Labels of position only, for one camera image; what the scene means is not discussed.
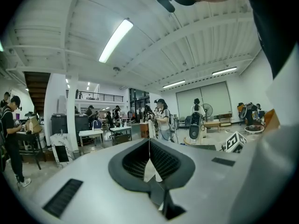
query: woman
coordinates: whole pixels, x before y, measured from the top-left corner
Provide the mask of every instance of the woman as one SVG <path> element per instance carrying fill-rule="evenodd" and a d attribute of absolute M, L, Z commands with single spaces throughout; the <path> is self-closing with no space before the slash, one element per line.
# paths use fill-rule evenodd
<path fill-rule="evenodd" d="M 155 119 L 158 121 L 159 124 L 158 139 L 169 141 L 171 137 L 169 127 L 170 112 L 168 110 L 168 106 L 163 99 L 159 99 L 157 101 L 157 107 L 159 111 L 157 112 Z"/>

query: cardboard box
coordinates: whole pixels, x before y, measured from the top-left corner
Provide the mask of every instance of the cardboard box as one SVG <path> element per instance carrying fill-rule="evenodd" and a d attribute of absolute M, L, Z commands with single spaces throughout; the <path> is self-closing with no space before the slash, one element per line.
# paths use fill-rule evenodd
<path fill-rule="evenodd" d="M 37 121 L 37 119 L 34 117 L 34 118 L 32 118 L 32 119 L 28 119 L 27 120 L 27 122 L 26 122 L 26 130 L 30 130 L 29 129 L 29 124 L 30 124 L 30 121 L 32 122 L 32 124 L 33 124 L 33 132 L 34 133 L 39 133 L 39 132 L 41 132 L 41 130 L 43 129 L 40 125 L 39 125 L 39 123 L 38 123 L 38 121 Z"/>

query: wooden stairs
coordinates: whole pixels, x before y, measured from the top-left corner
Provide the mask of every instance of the wooden stairs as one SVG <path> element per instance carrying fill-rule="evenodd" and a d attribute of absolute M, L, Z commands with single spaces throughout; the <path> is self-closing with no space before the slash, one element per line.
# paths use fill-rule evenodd
<path fill-rule="evenodd" d="M 46 97 L 46 90 L 50 73 L 24 72 L 26 86 L 35 108 L 35 112 L 43 116 L 43 109 Z"/>

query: fluorescent light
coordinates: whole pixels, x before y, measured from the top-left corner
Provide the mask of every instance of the fluorescent light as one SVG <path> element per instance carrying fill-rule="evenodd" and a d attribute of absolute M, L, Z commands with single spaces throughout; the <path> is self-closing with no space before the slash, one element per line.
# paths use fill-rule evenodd
<path fill-rule="evenodd" d="M 3 47 L 2 47 L 2 44 L 1 44 L 1 41 L 0 41 L 0 51 L 4 51 Z"/>
<path fill-rule="evenodd" d="M 165 86 L 163 86 L 163 88 L 168 88 L 168 87 L 174 86 L 176 84 L 181 84 L 181 83 L 185 83 L 185 80 L 182 80 L 182 81 L 179 81 L 179 82 L 176 82 L 176 83 L 173 83 L 173 84 L 165 85 Z"/>
<path fill-rule="evenodd" d="M 128 20 L 123 20 L 116 31 L 111 36 L 110 40 L 108 41 L 106 47 L 104 48 L 99 62 L 106 63 L 108 58 L 110 57 L 111 53 L 114 51 L 115 47 L 120 43 L 122 38 L 127 34 L 127 32 L 133 27 L 133 24 Z"/>
<path fill-rule="evenodd" d="M 224 69 L 224 70 L 220 70 L 220 71 L 216 71 L 216 72 L 213 72 L 212 73 L 212 76 L 213 75 L 218 75 L 218 74 L 221 74 L 221 73 L 224 73 L 224 72 L 229 72 L 229 71 L 232 71 L 232 70 L 235 70 L 237 69 L 236 67 L 232 67 L 232 68 L 228 68 L 228 69 Z"/>

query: bag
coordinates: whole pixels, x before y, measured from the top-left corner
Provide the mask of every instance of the bag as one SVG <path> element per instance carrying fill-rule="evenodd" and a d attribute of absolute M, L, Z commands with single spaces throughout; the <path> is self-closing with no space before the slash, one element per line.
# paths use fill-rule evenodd
<path fill-rule="evenodd" d="M 102 128 L 102 123 L 99 120 L 94 120 L 92 122 L 92 128 L 94 129 L 101 129 Z"/>
<path fill-rule="evenodd" d="M 5 115 L 6 113 L 9 113 L 9 112 L 11 112 L 9 108 L 7 108 L 7 109 L 5 109 L 5 110 L 2 110 L 2 114 L 1 114 L 1 118 L 0 118 L 0 123 L 1 123 L 1 125 L 0 125 L 0 133 L 1 133 L 1 136 L 3 137 L 4 141 L 5 141 L 5 138 L 6 138 L 6 137 L 4 137 L 4 133 L 3 133 L 2 118 L 4 117 L 4 115 Z"/>

